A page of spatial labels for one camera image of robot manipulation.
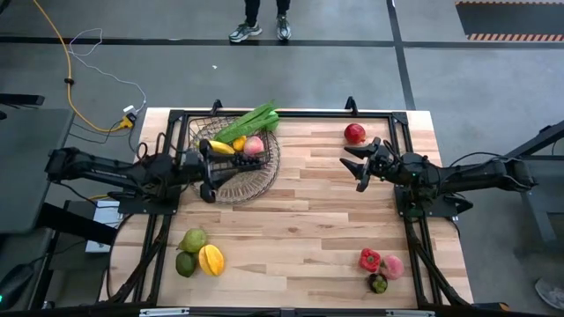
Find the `shoe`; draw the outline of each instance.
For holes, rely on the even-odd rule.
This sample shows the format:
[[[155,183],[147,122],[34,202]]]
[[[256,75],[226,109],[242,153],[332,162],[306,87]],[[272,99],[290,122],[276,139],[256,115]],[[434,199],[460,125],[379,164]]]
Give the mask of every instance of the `shoe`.
[[[550,306],[564,310],[564,290],[541,278],[535,284],[538,295]]]
[[[229,40],[231,42],[239,43],[249,38],[249,36],[257,36],[262,33],[263,29],[255,23],[255,26],[249,26],[247,22],[239,24],[235,31],[229,34]]]
[[[292,30],[290,29],[290,23],[288,23],[286,15],[278,15],[276,17],[276,33],[278,39],[281,41],[288,41],[290,36],[292,36]]]

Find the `wooden table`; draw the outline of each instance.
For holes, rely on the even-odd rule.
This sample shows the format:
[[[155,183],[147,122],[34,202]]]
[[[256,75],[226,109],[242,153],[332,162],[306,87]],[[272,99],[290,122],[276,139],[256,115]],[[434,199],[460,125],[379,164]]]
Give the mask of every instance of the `wooden table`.
[[[147,109],[141,141],[149,145],[149,152],[154,151],[157,134],[166,129],[169,110]],[[439,165],[430,113],[407,114],[414,150]],[[169,234],[159,305],[416,307],[404,224],[395,210],[392,185],[373,179],[366,192],[358,193],[356,181],[338,161],[352,157],[343,150],[343,130],[351,122],[363,125],[370,139],[389,139],[385,120],[283,118],[276,131],[280,172],[264,195],[248,203],[222,205],[204,203],[187,190]],[[139,261],[147,218],[132,217],[118,235],[111,261],[112,291]],[[222,276],[207,276],[201,269],[190,278],[176,273],[176,246],[195,227],[203,228],[209,243],[226,257]],[[430,218],[429,231],[437,266],[472,302],[455,227]],[[404,261],[404,276],[391,281],[384,294],[367,290],[367,272],[357,265],[363,247]],[[422,275],[430,299],[425,269]],[[151,276],[152,268],[145,279],[145,296]]]

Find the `concrete floor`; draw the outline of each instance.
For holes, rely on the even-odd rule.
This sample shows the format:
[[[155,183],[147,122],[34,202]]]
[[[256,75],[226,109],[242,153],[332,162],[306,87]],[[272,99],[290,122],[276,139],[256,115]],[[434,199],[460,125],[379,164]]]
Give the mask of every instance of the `concrete floor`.
[[[44,3],[64,37],[101,27],[106,37],[224,40],[243,19],[241,0]],[[465,41],[454,1],[395,4],[404,41]],[[261,9],[260,39],[275,39],[274,1],[263,1]],[[296,40],[392,40],[385,0],[295,1],[289,20]],[[23,0],[13,2],[0,16],[2,35],[54,36],[31,1]],[[443,163],[473,151],[505,153],[544,126],[561,121],[562,57],[561,49],[406,49],[415,107],[431,111]],[[139,83],[149,107],[205,107],[215,99],[225,107],[255,107],[276,99],[284,107],[340,108],[353,95],[362,108],[405,109],[394,48],[100,46],[86,60]],[[111,125],[124,107],[142,100],[134,87],[117,84],[79,63],[74,63],[73,71],[74,102],[100,126]],[[45,108],[66,108],[65,74],[58,45],[0,44],[1,92],[37,93],[46,97]],[[97,137],[79,129],[73,133]],[[99,145],[69,137],[66,145],[132,159],[126,138]],[[557,144],[556,152],[564,152],[564,143]],[[109,190],[90,181],[73,186],[84,195]],[[517,311],[558,314],[538,298],[533,284],[540,276],[563,277],[558,267],[564,259],[516,256],[516,249],[538,238],[520,197],[493,189],[467,197],[475,207],[461,216],[460,230],[475,301],[502,301]],[[50,203],[65,199],[76,197],[65,188],[50,189]],[[72,271],[56,278],[49,296],[62,306],[91,303],[97,290],[74,290],[99,280],[99,271]]]

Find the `red bell pepper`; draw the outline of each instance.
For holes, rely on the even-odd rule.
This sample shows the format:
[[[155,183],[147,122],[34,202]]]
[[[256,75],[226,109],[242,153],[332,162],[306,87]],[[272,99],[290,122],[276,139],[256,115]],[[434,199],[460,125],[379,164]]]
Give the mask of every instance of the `red bell pepper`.
[[[360,252],[359,266],[368,272],[376,272],[380,267],[380,255],[369,248],[362,249]]]

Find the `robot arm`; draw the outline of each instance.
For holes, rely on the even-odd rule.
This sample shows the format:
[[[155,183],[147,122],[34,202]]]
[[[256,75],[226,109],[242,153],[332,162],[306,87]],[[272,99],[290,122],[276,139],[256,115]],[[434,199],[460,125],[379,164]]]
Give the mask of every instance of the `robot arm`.
[[[125,188],[134,198],[155,203],[178,195],[178,190],[173,188],[203,181],[200,196],[206,202],[214,203],[214,190],[231,179],[234,173],[212,173],[210,163],[225,162],[231,156],[213,151],[207,140],[201,142],[199,150],[185,151],[183,162],[177,165],[166,153],[148,155],[131,164],[96,157],[77,148],[63,148],[50,153],[45,172],[54,183],[84,178]]]
[[[345,147],[357,158],[367,158],[364,164],[340,159],[360,181],[357,191],[366,189],[370,175],[411,188],[422,199],[483,188],[526,191],[536,185],[529,168],[519,159],[494,157],[481,164],[438,167],[417,153],[399,157],[390,144],[384,141],[381,146],[380,142],[375,137],[367,146]]]

